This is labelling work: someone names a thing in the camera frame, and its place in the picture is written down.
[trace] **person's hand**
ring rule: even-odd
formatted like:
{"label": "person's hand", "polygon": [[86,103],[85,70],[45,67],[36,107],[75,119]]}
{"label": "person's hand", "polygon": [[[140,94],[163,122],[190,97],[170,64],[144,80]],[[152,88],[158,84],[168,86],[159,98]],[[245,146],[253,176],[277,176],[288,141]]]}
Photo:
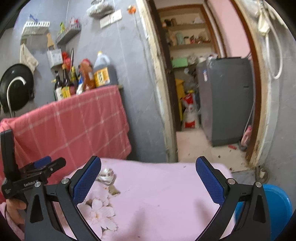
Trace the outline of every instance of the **person's hand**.
{"label": "person's hand", "polygon": [[24,210],[26,209],[27,205],[18,199],[7,199],[6,200],[6,209],[7,212],[12,219],[12,221],[16,224],[24,224],[25,220],[20,216],[17,210]]}

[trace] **gray washing machine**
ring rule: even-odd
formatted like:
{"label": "gray washing machine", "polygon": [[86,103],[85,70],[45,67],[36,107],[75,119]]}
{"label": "gray washing machine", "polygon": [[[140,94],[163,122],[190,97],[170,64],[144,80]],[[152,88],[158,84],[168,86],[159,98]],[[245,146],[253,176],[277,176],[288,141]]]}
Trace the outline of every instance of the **gray washing machine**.
{"label": "gray washing machine", "polygon": [[212,146],[241,140],[253,105],[253,74],[247,58],[197,65],[202,128]]}

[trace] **white hose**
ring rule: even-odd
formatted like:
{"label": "white hose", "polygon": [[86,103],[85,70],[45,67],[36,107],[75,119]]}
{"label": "white hose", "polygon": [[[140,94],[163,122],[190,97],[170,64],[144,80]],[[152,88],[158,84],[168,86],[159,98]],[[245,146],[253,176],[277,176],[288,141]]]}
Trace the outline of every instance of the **white hose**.
{"label": "white hose", "polygon": [[280,61],[280,64],[279,64],[279,71],[278,73],[275,75],[273,73],[273,70],[272,70],[272,67],[271,67],[271,61],[270,61],[270,49],[269,49],[269,36],[268,36],[268,33],[265,35],[265,43],[266,43],[266,50],[267,50],[267,62],[268,62],[268,67],[269,67],[269,72],[271,74],[271,76],[277,80],[280,76],[281,76],[281,73],[283,71],[283,52],[282,52],[282,49],[281,49],[281,43],[279,41],[279,37],[278,35],[276,34],[276,31],[269,19],[269,16],[265,10],[265,8],[263,8],[263,14],[265,16],[265,19],[266,21],[268,22],[270,28],[271,28],[271,31],[272,33],[274,34],[274,37],[276,39],[276,44],[278,46],[278,49],[279,49],[279,61]]}

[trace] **metal screw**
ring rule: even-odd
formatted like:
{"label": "metal screw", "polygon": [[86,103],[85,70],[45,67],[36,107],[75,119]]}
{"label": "metal screw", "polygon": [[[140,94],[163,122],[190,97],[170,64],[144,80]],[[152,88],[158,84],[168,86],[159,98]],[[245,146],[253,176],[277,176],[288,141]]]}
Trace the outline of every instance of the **metal screw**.
{"label": "metal screw", "polygon": [[40,187],[40,186],[41,186],[41,182],[36,182],[36,183],[35,183],[35,187],[38,188],[38,187]]}
{"label": "metal screw", "polygon": [[228,179],[227,181],[228,181],[228,183],[229,183],[230,185],[233,185],[233,184],[235,184],[235,180],[234,180],[234,179],[232,179],[232,178]]}
{"label": "metal screw", "polygon": [[256,184],[256,187],[258,188],[262,187],[262,184],[260,182],[256,182],[255,184]]}
{"label": "metal screw", "polygon": [[62,179],[62,184],[67,184],[69,182],[69,178],[63,178]]}

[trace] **pink towel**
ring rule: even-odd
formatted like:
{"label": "pink towel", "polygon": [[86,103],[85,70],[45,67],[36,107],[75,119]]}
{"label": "pink towel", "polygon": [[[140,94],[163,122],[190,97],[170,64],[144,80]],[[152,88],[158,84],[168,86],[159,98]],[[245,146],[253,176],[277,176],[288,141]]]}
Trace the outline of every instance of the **pink towel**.
{"label": "pink towel", "polygon": [[[84,165],[92,155],[126,159],[131,152],[129,125],[116,86],[98,88],[17,118],[3,119],[0,131],[8,129],[14,133],[19,168],[45,156],[66,159],[66,166],[49,178],[50,184]],[[3,179],[0,157],[1,183]]]}

